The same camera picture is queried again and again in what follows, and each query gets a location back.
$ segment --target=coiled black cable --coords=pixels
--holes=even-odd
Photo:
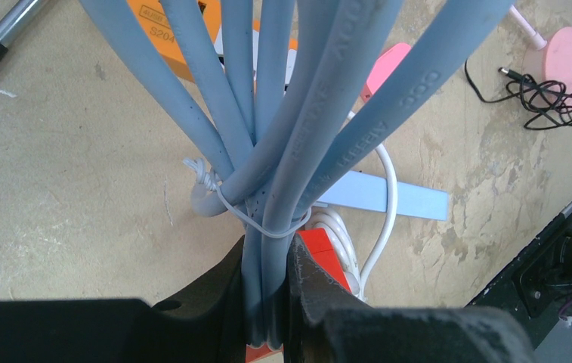
[[[506,91],[509,95],[487,100],[481,95],[479,88],[475,85],[468,73],[468,61],[464,63],[464,74],[466,80],[480,101],[485,104],[496,104],[512,98],[518,98],[521,106],[529,112],[536,113],[525,124],[527,130],[551,130],[565,126],[572,126],[572,93],[566,93],[566,85],[563,82],[549,80],[537,83],[530,74],[521,75],[513,70],[499,68],[499,72],[505,74],[512,80],[506,83]],[[535,103],[545,103],[543,107],[536,106]],[[532,124],[539,118],[546,118],[552,125],[533,126]]]

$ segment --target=white string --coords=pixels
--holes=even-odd
[[[245,213],[238,210],[235,206],[228,203],[225,199],[224,195],[221,193],[221,189],[219,188],[219,182],[221,181],[217,174],[210,170],[209,172],[206,171],[206,162],[202,158],[197,158],[192,160],[190,158],[185,158],[183,161],[184,165],[192,169],[196,173],[196,184],[204,185],[209,191],[214,191],[217,193],[217,196],[224,204],[227,210],[229,210],[232,214],[234,214],[238,219],[241,220],[243,223],[247,223],[254,227],[259,233],[270,237],[270,238],[284,238],[288,237],[291,234],[297,232],[303,225],[308,222],[312,215],[312,209],[308,208],[305,215],[297,224],[293,225],[287,231],[274,233],[272,231],[268,231],[261,227],[257,222],[253,221],[250,217],[248,217]]]

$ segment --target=white cable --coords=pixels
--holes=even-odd
[[[348,119],[354,117],[354,112],[348,113]],[[382,161],[386,174],[386,187],[388,189],[386,216],[382,231],[375,242],[373,250],[368,255],[366,263],[363,264],[361,271],[357,261],[357,254],[354,252],[354,245],[350,234],[343,222],[341,216],[331,207],[314,209],[314,213],[310,221],[306,224],[306,229],[323,228],[330,239],[332,248],[335,250],[339,263],[350,286],[351,292],[362,301],[365,300],[363,295],[366,282],[374,265],[379,260],[382,252],[388,243],[388,239],[392,234],[394,220],[397,217],[397,174],[394,171],[392,160],[383,144],[375,148],[377,156]]]

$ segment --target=black metal frame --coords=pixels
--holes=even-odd
[[[550,281],[572,282],[559,261],[561,246],[572,238],[572,213],[560,213],[471,302],[512,315],[537,347],[559,321],[555,301],[565,294]]]
[[[0,361],[245,361],[243,239],[150,308],[140,300],[0,302]],[[299,237],[284,284],[285,361],[528,362],[523,330],[496,309],[374,309]]]

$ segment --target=light blue cable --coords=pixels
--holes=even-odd
[[[320,65],[277,167],[263,227],[277,233],[292,222],[297,201],[359,95],[401,8],[402,0],[341,1]],[[263,236],[261,293],[267,343],[283,342],[286,254],[292,236]]]
[[[276,169],[295,127],[298,113],[317,71],[323,46],[328,39],[339,0],[299,0],[299,40],[297,61],[288,92],[265,136],[256,144],[248,162],[221,185],[226,200],[236,206],[255,193]],[[195,213],[212,217],[227,209],[215,193],[193,188],[190,202]]]
[[[248,167],[242,167],[235,175],[243,176],[244,169],[257,171],[266,170],[263,175],[273,175],[272,171],[276,166],[278,159],[286,146],[287,137],[290,135],[292,127],[297,120],[298,111],[304,102],[305,95],[310,87],[310,83],[314,77],[317,65],[321,59],[323,46],[326,44],[332,20],[336,13],[339,0],[299,0],[299,47],[298,47],[298,63],[292,74],[290,87],[286,96],[283,98],[283,104],[280,106],[280,112],[277,118],[270,126],[266,136],[256,146],[256,150],[252,153]],[[271,147],[270,151],[265,151],[266,147]],[[270,161],[268,153],[273,153],[274,161]],[[253,157],[262,157],[263,159],[253,161]],[[252,194],[246,200],[247,211],[249,216],[261,225],[263,220],[263,212],[268,198],[268,192],[271,189],[272,178],[268,178],[267,182],[263,177],[257,177],[257,174],[246,174],[246,178],[241,178],[240,183],[245,183],[245,191],[239,193],[241,197]],[[230,177],[228,181],[234,181],[234,177]],[[221,191],[230,184],[221,186]],[[216,202],[223,204],[218,196],[213,194]],[[241,272],[244,280],[244,316],[246,319],[246,339],[252,346],[258,346],[265,342],[266,333],[263,321],[263,308],[261,302],[261,234],[254,228],[246,228],[246,239],[243,245],[243,257],[241,261]]]
[[[252,0],[221,0],[225,74],[252,142],[255,82],[252,67]]]
[[[217,130],[141,29],[124,1],[81,0],[110,47],[196,145],[221,179],[233,168]]]
[[[217,52],[203,22],[201,10],[191,0],[161,0],[181,53],[199,86],[212,120],[235,169],[252,151],[252,141],[234,99]]]
[[[294,8],[295,0],[264,0],[261,4],[255,101],[257,140],[265,135],[283,98]]]
[[[415,113],[504,18],[512,0],[449,0],[410,53],[341,130],[297,205],[301,216]]]

